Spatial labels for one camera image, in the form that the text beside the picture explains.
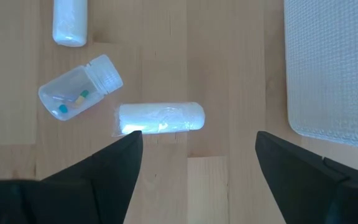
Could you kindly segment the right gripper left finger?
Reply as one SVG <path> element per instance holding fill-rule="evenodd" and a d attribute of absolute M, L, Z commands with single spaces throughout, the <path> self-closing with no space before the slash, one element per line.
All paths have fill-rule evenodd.
<path fill-rule="evenodd" d="M 42 180 L 0 180 L 0 224 L 123 224 L 139 176 L 141 131 Z"/>

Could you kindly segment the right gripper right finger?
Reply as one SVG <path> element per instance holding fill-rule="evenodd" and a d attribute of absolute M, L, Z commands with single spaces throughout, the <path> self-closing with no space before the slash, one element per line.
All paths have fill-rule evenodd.
<path fill-rule="evenodd" d="M 266 131 L 255 151 L 286 224 L 358 224 L 358 170 Z"/>

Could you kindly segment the white plastic storage bin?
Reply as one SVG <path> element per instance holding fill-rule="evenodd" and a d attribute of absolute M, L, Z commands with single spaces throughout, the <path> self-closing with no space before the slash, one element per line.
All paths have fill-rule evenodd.
<path fill-rule="evenodd" d="M 291 128 L 358 147 L 358 0 L 284 0 L 284 28 Z"/>

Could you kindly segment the clear bottle with capsules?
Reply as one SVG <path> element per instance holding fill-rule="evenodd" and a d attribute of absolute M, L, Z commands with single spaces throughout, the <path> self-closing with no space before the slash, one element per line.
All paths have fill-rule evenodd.
<path fill-rule="evenodd" d="M 39 98 L 55 118 L 67 121 L 122 86 L 118 71 L 103 54 L 42 85 Z"/>

